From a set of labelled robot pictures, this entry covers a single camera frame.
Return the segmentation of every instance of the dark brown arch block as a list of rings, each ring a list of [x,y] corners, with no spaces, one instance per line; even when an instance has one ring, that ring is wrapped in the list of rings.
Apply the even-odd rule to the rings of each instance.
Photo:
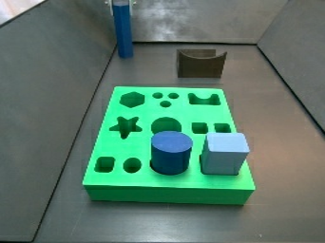
[[[179,78],[221,78],[227,52],[214,49],[178,49]]]

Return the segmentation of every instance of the foam block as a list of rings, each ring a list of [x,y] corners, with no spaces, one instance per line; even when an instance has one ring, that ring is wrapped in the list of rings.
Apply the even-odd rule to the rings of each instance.
[[[249,154],[249,145],[242,133],[209,133],[200,156],[202,173],[238,175]]]

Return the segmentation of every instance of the dark navy cylinder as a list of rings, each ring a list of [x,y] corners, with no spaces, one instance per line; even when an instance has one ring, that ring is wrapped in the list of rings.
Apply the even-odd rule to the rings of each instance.
[[[151,138],[151,167],[163,175],[176,175],[188,166],[191,138],[179,132],[164,131]]]
[[[127,0],[112,0],[112,15],[118,55],[122,58],[134,57],[130,2]]]

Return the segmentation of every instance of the table surface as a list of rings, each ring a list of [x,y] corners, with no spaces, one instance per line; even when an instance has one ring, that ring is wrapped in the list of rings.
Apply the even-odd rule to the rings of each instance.
[[[178,79],[178,48],[227,51],[222,79]],[[225,90],[251,148],[257,191],[245,206],[89,201],[81,180],[118,85]],[[112,56],[36,242],[322,241],[324,151],[324,134],[257,47],[136,44],[132,59]]]

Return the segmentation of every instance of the cutout hole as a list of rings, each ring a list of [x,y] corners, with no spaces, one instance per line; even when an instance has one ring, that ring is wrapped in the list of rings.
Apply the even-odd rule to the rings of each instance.
[[[159,118],[151,124],[151,131],[154,134],[160,133],[163,131],[182,132],[182,125],[172,118]]]
[[[195,134],[207,134],[207,132],[209,132],[209,126],[203,122],[194,122],[191,124],[191,131]]]
[[[168,101],[160,102],[160,106],[164,108],[167,108],[170,105],[171,105],[171,102],[168,102]]]
[[[152,97],[156,99],[160,99],[163,97],[163,94],[160,92],[158,92],[152,95]]]
[[[230,125],[227,123],[214,124],[215,133],[231,133]]]
[[[127,173],[135,173],[140,169],[140,161],[136,158],[128,158],[124,161],[123,169]]]
[[[211,94],[207,99],[200,99],[192,93],[190,93],[187,94],[187,100],[190,104],[219,105],[219,99],[217,94]]]
[[[120,96],[119,103],[126,105],[128,108],[134,108],[144,104],[144,96],[136,92],[127,93]]]
[[[114,157],[100,157],[96,160],[95,172],[99,172],[99,173],[111,172],[112,168],[114,168],[114,162],[115,162]]]
[[[118,124],[110,128],[110,131],[119,132],[120,138],[123,140],[127,139],[128,135],[132,132],[142,131],[142,128],[136,125],[138,117],[134,117],[131,119],[124,119],[123,117],[118,117],[116,122],[118,122]]]
[[[176,93],[170,93],[170,94],[167,95],[167,97],[168,97],[170,99],[178,99],[178,98],[179,98],[179,95],[178,95]]]

